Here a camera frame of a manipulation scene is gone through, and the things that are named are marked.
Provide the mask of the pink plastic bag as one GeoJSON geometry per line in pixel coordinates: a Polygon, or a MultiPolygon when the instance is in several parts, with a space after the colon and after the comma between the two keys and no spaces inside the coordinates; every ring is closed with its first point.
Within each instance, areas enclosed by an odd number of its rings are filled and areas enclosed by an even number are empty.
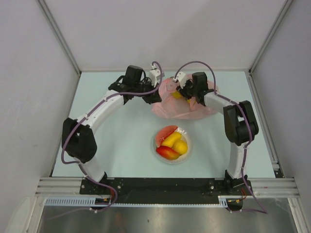
{"type": "Polygon", "coordinates": [[[175,99],[171,93],[176,91],[177,83],[171,78],[165,79],[158,89],[162,102],[152,104],[151,111],[158,117],[166,119],[197,120],[216,114],[211,107],[198,104],[195,98],[187,103],[183,99],[175,99]]]}

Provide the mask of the fake watermelon slice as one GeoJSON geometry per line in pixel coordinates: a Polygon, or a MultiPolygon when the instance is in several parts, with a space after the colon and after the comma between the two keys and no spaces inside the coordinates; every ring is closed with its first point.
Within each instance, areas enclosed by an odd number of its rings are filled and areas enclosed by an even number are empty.
{"type": "Polygon", "coordinates": [[[162,128],[155,136],[155,145],[156,147],[160,147],[163,141],[170,136],[173,132],[177,130],[177,125],[169,125],[162,128]]]}

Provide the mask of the yellow fake mango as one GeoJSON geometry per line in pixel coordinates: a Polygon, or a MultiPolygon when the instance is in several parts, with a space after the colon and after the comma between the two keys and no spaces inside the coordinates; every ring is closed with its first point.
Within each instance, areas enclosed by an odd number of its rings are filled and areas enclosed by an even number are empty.
{"type": "Polygon", "coordinates": [[[182,134],[179,132],[173,132],[172,134],[170,134],[163,142],[162,142],[162,146],[166,146],[169,148],[172,148],[173,144],[175,143],[175,141],[180,140],[182,138],[182,134]]]}

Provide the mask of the red fake mango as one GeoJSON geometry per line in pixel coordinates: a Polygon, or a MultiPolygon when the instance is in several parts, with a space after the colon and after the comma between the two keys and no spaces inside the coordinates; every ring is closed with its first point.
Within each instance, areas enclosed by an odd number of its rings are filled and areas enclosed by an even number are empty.
{"type": "Polygon", "coordinates": [[[180,157],[178,152],[167,146],[160,146],[156,148],[156,152],[158,155],[167,160],[176,160],[180,157]]]}

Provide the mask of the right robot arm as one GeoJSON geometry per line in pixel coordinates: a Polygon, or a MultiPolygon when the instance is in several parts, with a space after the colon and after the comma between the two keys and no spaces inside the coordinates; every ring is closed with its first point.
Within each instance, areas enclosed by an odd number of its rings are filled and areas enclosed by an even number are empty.
{"type": "Polygon", "coordinates": [[[178,72],[173,80],[178,83],[176,90],[182,97],[187,100],[195,98],[198,104],[210,107],[224,116],[225,134],[231,143],[224,189],[230,195],[237,194],[243,186],[247,187],[247,149],[259,133],[251,102],[235,102],[221,95],[215,87],[210,88],[204,72],[193,73],[191,78],[184,72],[178,72]]]}

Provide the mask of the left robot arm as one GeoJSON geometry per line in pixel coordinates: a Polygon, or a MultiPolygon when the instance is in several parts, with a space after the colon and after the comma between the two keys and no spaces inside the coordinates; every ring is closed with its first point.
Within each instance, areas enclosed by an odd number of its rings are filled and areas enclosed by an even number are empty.
{"type": "Polygon", "coordinates": [[[142,68],[130,65],[109,87],[105,95],[85,114],[77,119],[68,117],[63,122],[61,161],[65,165],[77,164],[90,188],[97,194],[107,190],[105,172],[97,161],[95,133],[115,111],[134,97],[141,97],[147,104],[161,101],[159,87],[164,72],[159,62],[151,63],[147,74],[142,68]]]}

